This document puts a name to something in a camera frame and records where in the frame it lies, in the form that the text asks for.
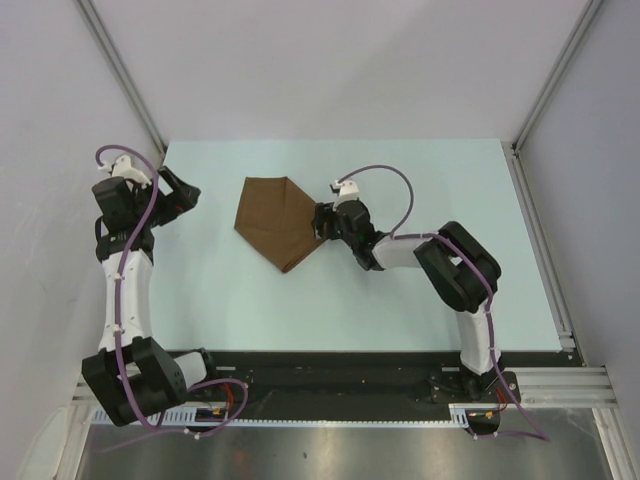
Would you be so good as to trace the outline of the brown cloth napkin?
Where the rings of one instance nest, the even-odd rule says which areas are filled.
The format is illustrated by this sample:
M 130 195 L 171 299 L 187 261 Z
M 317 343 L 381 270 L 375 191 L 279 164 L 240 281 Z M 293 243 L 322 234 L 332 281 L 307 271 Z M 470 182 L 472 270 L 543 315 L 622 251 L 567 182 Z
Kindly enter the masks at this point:
M 247 177 L 234 229 L 286 274 L 323 244 L 312 227 L 315 206 L 314 200 L 288 177 Z

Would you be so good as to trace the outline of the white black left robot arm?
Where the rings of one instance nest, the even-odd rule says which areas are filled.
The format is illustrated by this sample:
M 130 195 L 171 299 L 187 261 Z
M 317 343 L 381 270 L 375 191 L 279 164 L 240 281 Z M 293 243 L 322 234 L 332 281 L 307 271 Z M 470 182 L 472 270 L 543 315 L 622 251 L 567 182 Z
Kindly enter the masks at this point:
M 102 212 L 94 230 L 106 279 L 106 316 L 98 352 L 83 360 L 81 373 L 117 426 L 180 406 L 189 391 L 207 400 L 221 387 L 205 350 L 174 357 L 152 337 L 152 230 L 192 210 L 201 194 L 167 167 L 158 174 L 169 194 L 132 167 L 113 168 L 92 188 Z

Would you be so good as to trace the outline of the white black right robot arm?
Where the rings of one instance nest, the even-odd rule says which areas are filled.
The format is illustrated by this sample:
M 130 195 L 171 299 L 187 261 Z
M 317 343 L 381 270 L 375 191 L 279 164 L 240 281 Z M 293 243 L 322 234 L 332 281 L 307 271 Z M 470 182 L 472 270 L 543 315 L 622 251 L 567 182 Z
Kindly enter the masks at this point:
M 484 401 L 496 391 L 501 352 L 491 307 L 502 271 L 460 223 L 394 238 L 373 226 L 363 202 L 348 200 L 316 204 L 311 225 L 317 238 L 343 241 L 366 271 L 422 269 L 439 298 L 456 313 L 461 391 L 473 401 Z

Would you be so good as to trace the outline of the aluminium frame post left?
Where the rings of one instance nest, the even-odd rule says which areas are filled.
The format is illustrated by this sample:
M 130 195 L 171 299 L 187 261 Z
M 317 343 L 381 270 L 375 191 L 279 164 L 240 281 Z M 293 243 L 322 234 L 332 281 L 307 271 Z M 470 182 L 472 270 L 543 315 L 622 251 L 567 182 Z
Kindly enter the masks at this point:
M 168 145 L 95 3 L 91 0 L 74 0 L 73 4 L 154 150 L 163 159 Z

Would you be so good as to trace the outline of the aluminium frame post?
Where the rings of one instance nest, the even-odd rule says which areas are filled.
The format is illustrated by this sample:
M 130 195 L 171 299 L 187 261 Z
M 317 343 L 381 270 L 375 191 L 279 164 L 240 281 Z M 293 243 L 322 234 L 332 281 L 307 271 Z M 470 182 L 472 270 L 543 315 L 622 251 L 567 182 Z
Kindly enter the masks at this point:
M 95 3 L 91 0 L 74 0 L 73 4 L 154 150 L 163 159 L 168 145 Z
M 568 38 L 564 42 L 560 53 L 554 61 L 540 92 L 529 109 L 522 126 L 518 130 L 515 138 L 511 141 L 511 149 L 516 155 L 522 151 L 534 128 L 544 115 L 553 95 L 560 87 L 569 67 L 577 57 L 582 45 L 606 5 L 607 1 L 605 0 L 589 0 L 586 2 Z

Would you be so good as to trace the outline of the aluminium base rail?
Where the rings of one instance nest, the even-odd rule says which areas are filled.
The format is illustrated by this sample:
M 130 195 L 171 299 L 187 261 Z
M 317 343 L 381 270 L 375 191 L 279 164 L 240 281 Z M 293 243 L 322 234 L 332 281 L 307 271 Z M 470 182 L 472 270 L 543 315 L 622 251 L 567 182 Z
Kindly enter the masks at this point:
M 537 405 L 607 405 L 614 395 L 601 368 L 508 368 L 475 400 L 461 391 L 461 368 L 447 366 L 270 366 L 221 367 L 213 377 L 240 381 L 233 392 L 249 406 L 282 401 L 285 406 L 355 406 L 392 403 L 496 407 L 521 401 Z

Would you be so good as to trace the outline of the aluminium frame post right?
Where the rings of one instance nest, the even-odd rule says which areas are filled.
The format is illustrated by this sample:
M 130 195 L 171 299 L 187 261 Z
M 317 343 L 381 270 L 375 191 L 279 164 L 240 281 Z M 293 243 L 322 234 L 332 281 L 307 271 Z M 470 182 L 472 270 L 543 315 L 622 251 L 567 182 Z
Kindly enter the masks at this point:
M 569 67 L 577 57 L 582 45 L 606 5 L 607 1 L 605 0 L 589 0 L 586 2 L 568 38 L 564 42 L 560 53 L 554 61 L 540 92 L 529 109 L 522 126 L 518 130 L 515 138 L 511 141 L 511 149 L 516 155 L 522 151 L 534 128 L 544 115 L 553 95 L 560 87 Z

